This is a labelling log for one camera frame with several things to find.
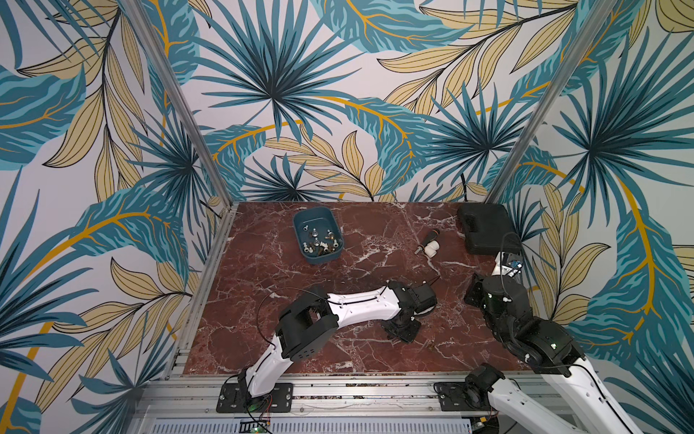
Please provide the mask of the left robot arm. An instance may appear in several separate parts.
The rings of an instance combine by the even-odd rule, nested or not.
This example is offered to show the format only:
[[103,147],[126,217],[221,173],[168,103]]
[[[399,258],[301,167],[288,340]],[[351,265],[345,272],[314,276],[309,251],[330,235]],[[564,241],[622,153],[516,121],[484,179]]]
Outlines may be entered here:
[[341,329],[377,322],[390,339],[414,342],[421,329],[419,318],[437,307],[437,295],[428,282],[409,287],[390,280],[371,291],[335,294],[321,287],[304,289],[282,310],[267,350],[242,371],[239,384],[248,401],[264,398],[294,364],[319,353]]

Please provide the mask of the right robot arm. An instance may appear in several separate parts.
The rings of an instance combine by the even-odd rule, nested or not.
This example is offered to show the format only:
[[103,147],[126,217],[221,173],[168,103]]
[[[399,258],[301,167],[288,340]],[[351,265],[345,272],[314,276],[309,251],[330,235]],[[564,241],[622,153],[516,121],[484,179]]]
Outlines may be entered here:
[[481,310],[493,337],[558,392],[581,424],[565,421],[489,363],[466,376],[466,403],[497,410],[531,433],[640,432],[567,329],[534,315],[527,289],[515,278],[521,270],[519,255],[499,251],[492,274],[475,277],[464,301]]

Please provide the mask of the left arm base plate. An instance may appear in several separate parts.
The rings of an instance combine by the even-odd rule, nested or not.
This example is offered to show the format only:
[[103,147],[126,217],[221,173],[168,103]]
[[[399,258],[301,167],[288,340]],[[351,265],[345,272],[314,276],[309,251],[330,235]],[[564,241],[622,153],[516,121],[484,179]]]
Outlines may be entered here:
[[221,414],[289,413],[291,412],[293,397],[294,385],[292,383],[277,383],[270,393],[255,398],[251,398],[241,384],[225,383],[220,389],[215,410]]

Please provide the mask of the teal plastic storage box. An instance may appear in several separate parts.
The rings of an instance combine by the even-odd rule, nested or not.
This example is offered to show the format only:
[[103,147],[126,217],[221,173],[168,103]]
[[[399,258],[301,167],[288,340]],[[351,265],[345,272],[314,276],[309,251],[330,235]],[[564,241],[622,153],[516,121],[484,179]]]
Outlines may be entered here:
[[325,207],[305,209],[294,215],[297,243],[305,260],[311,265],[321,265],[337,260],[344,248],[340,226]]

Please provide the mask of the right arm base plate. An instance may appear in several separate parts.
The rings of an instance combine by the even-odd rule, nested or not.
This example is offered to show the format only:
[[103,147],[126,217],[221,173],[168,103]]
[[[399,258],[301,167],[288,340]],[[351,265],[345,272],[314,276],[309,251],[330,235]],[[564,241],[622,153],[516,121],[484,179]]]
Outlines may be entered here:
[[495,383],[476,382],[442,382],[433,385],[434,392],[442,412],[494,412],[488,394],[501,379]]

